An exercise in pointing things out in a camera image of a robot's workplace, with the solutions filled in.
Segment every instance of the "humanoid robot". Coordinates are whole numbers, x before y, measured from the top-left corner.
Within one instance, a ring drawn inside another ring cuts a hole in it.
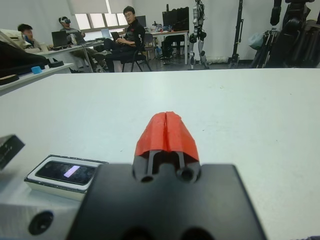
[[[199,40],[198,49],[200,55],[200,61],[206,69],[209,69],[207,65],[207,57],[206,52],[203,51],[205,38],[207,34],[203,31],[202,27],[205,20],[205,5],[201,0],[195,0],[196,5],[193,8],[193,25],[194,31],[189,37],[190,41],[190,65],[191,69],[194,69],[196,65],[195,53],[194,53],[194,45]]]

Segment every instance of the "black shirt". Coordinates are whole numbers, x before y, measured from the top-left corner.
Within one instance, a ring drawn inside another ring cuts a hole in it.
[[[141,46],[141,43],[145,38],[145,33],[145,28],[138,22],[137,19],[135,19],[128,27],[124,38],[130,42],[135,42],[135,45],[138,47]]]

